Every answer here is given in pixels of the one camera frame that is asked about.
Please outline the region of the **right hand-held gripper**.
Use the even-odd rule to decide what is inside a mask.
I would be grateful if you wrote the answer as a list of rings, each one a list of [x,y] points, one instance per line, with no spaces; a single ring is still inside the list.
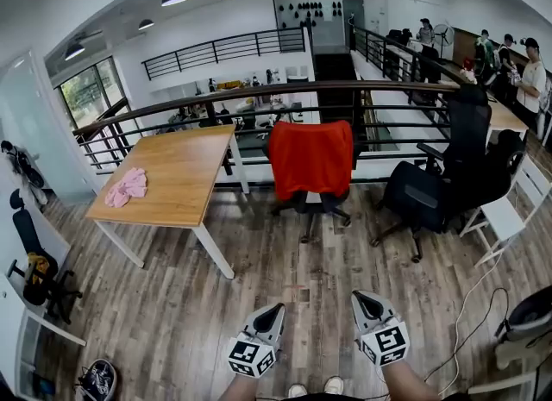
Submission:
[[[391,302],[379,294],[353,291],[355,337],[358,349],[376,366],[402,360],[410,348],[405,322]]]

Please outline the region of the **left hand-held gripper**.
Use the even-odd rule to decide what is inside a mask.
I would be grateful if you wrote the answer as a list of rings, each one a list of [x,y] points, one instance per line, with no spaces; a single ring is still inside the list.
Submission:
[[[285,305],[269,304],[251,313],[245,327],[230,339],[228,364],[242,376],[258,379],[276,362],[285,324]]]

